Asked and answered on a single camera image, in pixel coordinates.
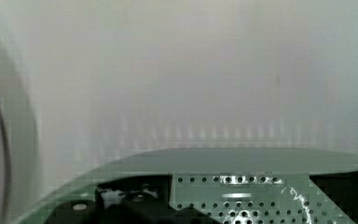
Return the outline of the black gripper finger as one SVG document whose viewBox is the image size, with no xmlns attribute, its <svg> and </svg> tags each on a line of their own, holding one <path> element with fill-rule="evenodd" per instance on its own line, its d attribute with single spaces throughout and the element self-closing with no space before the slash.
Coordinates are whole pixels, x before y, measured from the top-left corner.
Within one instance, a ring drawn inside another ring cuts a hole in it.
<svg viewBox="0 0 358 224">
<path fill-rule="evenodd" d="M 57 205 L 45 224 L 220 224 L 192 206 L 170 206 L 172 177 L 144 175 L 97 185 L 93 200 Z"/>
</svg>

